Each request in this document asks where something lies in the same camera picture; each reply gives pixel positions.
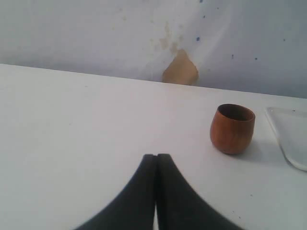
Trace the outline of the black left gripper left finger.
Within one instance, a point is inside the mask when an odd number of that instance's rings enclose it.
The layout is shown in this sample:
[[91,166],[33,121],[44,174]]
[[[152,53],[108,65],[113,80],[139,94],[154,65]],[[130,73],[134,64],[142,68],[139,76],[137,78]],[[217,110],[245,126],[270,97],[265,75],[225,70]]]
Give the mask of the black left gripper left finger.
[[123,190],[79,230],[152,230],[157,156],[145,154]]

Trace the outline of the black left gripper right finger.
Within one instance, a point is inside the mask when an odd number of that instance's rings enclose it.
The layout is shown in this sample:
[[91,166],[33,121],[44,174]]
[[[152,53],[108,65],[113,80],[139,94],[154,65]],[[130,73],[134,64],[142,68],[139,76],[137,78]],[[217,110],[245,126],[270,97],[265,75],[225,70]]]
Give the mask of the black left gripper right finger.
[[160,230],[239,230],[188,184],[169,154],[157,156],[156,206]]

